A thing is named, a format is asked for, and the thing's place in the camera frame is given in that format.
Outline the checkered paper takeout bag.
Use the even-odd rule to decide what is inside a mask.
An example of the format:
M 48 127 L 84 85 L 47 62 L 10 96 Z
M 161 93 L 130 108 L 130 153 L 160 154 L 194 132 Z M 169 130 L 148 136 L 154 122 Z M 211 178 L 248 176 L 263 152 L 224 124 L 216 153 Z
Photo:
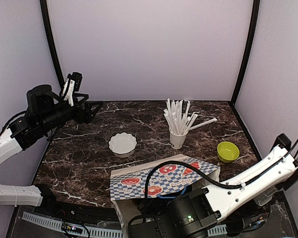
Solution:
M 127 238 L 127 223 L 140 211 L 136 202 L 145 197 L 145 182 L 149 172 L 163 162 L 179 161 L 189 164 L 215 181 L 219 181 L 220 167 L 201 159 L 178 154 L 145 164 L 118 169 L 111 172 L 110 200 L 114 204 L 121 224 L 123 237 Z M 193 189 L 208 185 L 209 183 L 194 171 L 181 165 L 166 165 L 153 173 L 149 181 L 148 198 L 170 196 L 172 193 L 181 192 L 189 185 Z

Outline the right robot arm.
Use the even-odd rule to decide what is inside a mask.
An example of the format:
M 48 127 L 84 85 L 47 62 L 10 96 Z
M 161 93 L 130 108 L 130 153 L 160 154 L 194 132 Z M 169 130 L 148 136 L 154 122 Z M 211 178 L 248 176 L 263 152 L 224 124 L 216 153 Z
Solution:
M 272 189 L 287 189 L 298 181 L 298 139 L 292 147 L 277 144 L 253 167 L 224 182 L 217 182 L 197 168 L 180 161 L 166 161 L 147 175 L 144 203 L 148 202 L 149 180 L 155 171 L 166 165 L 181 165 L 191 169 L 209 185 L 174 198 L 162 216 L 144 213 L 133 217 L 127 225 L 130 238 L 206 238 L 208 230 L 226 220 L 243 207 L 254 215 L 263 206 L 260 194 Z

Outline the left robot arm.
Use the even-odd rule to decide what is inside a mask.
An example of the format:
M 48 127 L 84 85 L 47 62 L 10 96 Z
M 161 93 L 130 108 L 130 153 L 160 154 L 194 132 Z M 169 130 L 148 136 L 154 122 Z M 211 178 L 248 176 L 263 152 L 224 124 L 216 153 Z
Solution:
M 52 91 L 51 85 L 39 85 L 26 94 L 28 108 L 14 115 L 0 133 L 0 165 L 12 156 L 27 150 L 48 133 L 57 132 L 67 122 L 79 124 L 93 121 L 103 106 L 90 101 L 87 94 L 74 93 L 73 105 Z M 60 205 L 47 185 L 15 186 L 0 184 L 0 206 L 28 205 L 41 207 L 49 216 L 60 212 Z

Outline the white scalloped bowl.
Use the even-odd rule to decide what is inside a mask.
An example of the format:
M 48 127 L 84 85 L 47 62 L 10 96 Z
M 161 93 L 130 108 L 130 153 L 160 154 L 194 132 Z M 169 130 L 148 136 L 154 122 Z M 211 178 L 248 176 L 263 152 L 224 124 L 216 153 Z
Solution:
M 131 133 L 117 133 L 108 142 L 109 150 L 119 158 L 127 158 L 134 154 L 137 139 Z

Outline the lime green bowl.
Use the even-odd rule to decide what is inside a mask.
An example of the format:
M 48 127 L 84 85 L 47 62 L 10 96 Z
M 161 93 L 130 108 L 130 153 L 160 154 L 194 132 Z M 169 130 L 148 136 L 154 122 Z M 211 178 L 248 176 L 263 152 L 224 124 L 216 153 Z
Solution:
M 220 161 L 232 163 L 239 158 L 239 148 L 229 141 L 224 141 L 217 146 L 217 155 Z

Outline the black left frame post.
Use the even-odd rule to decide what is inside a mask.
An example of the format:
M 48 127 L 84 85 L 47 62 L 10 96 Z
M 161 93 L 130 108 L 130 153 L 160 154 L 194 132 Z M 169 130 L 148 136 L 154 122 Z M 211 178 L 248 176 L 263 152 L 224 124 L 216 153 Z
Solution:
M 64 82 L 63 73 L 62 73 L 62 69 L 61 69 L 61 65 L 60 65 L 60 61 L 59 61 L 59 57 L 58 57 L 58 53 L 57 53 L 56 45 L 54 41 L 53 30 L 52 30 L 49 10 L 48 10 L 48 3 L 46 0 L 39 0 L 39 2 L 40 2 L 43 25 L 45 29 L 45 35 L 46 35 L 46 39 L 47 39 L 47 43 L 50 51 L 50 56 L 52 59 L 58 84 L 60 88 L 62 88 L 65 82 Z

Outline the black frame post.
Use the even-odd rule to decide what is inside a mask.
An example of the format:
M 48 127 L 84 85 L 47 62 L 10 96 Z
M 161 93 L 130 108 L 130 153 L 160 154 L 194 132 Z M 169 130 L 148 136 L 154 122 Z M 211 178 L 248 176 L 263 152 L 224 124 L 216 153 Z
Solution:
M 230 103 L 233 107 L 235 107 L 242 84 L 243 80 L 245 77 L 246 69 L 248 66 L 251 50 L 252 50 L 252 45 L 253 45 L 253 40 L 255 36 L 255 31 L 256 31 L 256 25 L 257 25 L 257 20 L 258 20 L 258 15 L 259 15 L 259 8 L 260 8 L 260 0 L 254 0 L 253 5 L 252 5 L 252 11 L 251 11 L 251 17 L 250 17 L 250 23 L 249 23 L 249 29 L 248 29 L 248 34 L 247 34 L 247 39 L 245 43 L 245 48 L 244 48 L 244 53 L 239 69 L 239 73 L 237 76 L 236 84 L 233 90 L 233 94 L 230 100 Z
M 64 82 L 63 73 L 62 73 L 62 69 L 61 69 L 61 65 L 60 65 L 60 61 L 59 61 L 59 57 L 58 57 L 58 53 L 57 53 L 56 45 L 54 41 L 53 30 L 52 30 L 49 10 L 48 10 L 48 3 L 46 0 L 39 0 L 39 2 L 40 2 L 43 25 L 45 29 L 45 35 L 46 35 L 46 39 L 47 39 L 47 43 L 50 51 L 50 56 L 52 59 L 58 84 L 60 88 L 62 88 L 65 82 Z

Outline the black right frame post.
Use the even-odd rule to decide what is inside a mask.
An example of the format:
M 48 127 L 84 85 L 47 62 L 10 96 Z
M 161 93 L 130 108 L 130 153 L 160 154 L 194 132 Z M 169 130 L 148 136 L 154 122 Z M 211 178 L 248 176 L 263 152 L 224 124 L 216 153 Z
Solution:
M 249 23 L 249 29 L 248 29 L 248 34 L 247 34 L 247 39 L 245 43 L 245 48 L 244 48 L 244 53 L 239 69 L 239 73 L 237 76 L 236 84 L 233 90 L 233 94 L 230 100 L 230 103 L 233 107 L 235 107 L 242 84 L 243 80 L 245 77 L 246 69 L 248 66 L 251 50 L 252 50 L 252 45 L 253 45 L 253 40 L 255 36 L 255 31 L 256 31 L 256 25 L 257 25 L 257 20 L 258 20 L 258 15 L 259 15 L 259 8 L 260 8 L 260 0 L 254 0 L 253 5 L 252 5 L 252 11 L 251 11 L 251 17 L 250 17 L 250 23 Z

